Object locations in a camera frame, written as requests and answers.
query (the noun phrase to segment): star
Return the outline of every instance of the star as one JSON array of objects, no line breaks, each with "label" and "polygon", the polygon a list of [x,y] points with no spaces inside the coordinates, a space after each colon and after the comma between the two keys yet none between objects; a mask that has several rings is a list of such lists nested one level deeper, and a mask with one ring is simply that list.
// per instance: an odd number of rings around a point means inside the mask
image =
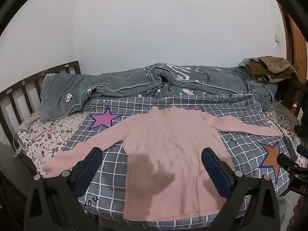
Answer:
[{"label": "star", "polygon": [[192,107],[189,106],[189,108],[190,108],[190,110],[198,110],[198,111],[203,112],[203,107],[202,108],[192,108]]},{"label": "star", "polygon": [[95,120],[95,122],[92,124],[92,126],[89,129],[98,127],[98,126],[105,126],[107,128],[112,126],[113,119],[122,116],[122,115],[112,115],[110,112],[110,108],[107,107],[107,110],[105,113],[101,115],[91,115],[91,117]]},{"label": "star", "polygon": [[279,168],[280,166],[277,163],[277,156],[280,154],[279,150],[279,142],[276,142],[273,146],[262,144],[262,147],[266,150],[267,154],[262,161],[259,168],[269,168],[272,167],[275,174],[275,182],[277,184],[278,176],[279,176]]}]

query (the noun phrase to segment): brown clothes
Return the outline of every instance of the brown clothes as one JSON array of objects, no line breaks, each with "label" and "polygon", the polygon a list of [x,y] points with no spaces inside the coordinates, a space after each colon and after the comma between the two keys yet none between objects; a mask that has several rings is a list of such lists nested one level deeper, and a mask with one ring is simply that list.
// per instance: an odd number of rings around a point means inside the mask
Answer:
[{"label": "brown clothes", "polygon": [[298,79],[295,68],[284,58],[265,56],[249,60],[247,66],[259,82],[276,83],[284,79]]}]

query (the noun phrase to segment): blue gripper pad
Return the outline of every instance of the blue gripper pad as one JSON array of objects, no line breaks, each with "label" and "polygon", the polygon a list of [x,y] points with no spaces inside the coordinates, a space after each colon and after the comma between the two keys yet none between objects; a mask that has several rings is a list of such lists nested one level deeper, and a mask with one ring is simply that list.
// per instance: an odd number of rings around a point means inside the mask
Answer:
[{"label": "blue gripper pad", "polygon": [[94,147],[86,158],[79,161],[72,169],[70,184],[72,185],[73,195],[76,198],[84,196],[102,161],[102,150]]},{"label": "blue gripper pad", "polygon": [[308,148],[306,148],[305,146],[299,144],[296,148],[297,153],[299,153],[300,155],[302,155],[303,157],[305,157],[306,159],[308,159]]},{"label": "blue gripper pad", "polygon": [[202,164],[210,176],[212,182],[214,183],[219,195],[228,199],[232,193],[231,181],[208,149],[209,148],[205,148],[202,151]]}]

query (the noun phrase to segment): sweater sleeve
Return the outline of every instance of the sweater sleeve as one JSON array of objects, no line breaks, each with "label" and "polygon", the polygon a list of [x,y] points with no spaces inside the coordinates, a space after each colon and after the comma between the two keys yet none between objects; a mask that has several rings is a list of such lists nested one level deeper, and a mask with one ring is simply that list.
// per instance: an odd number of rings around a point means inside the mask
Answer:
[{"label": "sweater sleeve", "polygon": [[280,136],[281,132],[274,127],[256,126],[251,124],[246,124],[240,119],[228,115],[222,117],[212,116],[209,113],[204,113],[200,111],[194,111],[199,117],[205,121],[205,123],[218,131],[224,132],[242,132],[253,134],[256,136]]},{"label": "sweater sleeve", "polygon": [[58,176],[62,171],[72,168],[77,162],[83,160],[93,147],[105,150],[113,144],[126,139],[129,130],[133,128],[136,116],[138,115],[130,116],[89,140],[78,143],[72,150],[56,153],[43,166],[43,171],[47,172],[47,177]]}]

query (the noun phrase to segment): orange star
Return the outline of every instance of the orange star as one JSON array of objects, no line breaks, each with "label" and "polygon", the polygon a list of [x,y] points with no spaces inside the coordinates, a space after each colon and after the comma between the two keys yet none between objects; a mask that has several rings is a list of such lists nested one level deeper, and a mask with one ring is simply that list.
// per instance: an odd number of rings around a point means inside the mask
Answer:
[{"label": "orange star", "polygon": [[274,169],[275,174],[275,182],[277,184],[278,176],[279,176],[279,168],[280,166],[277,164],[277,156],[280,154],[279,142],[276,142],[274,146],[262,144],[262,147],[266,150],[267,154],[262,161],[259,168],[269,168],[272,167]]}]

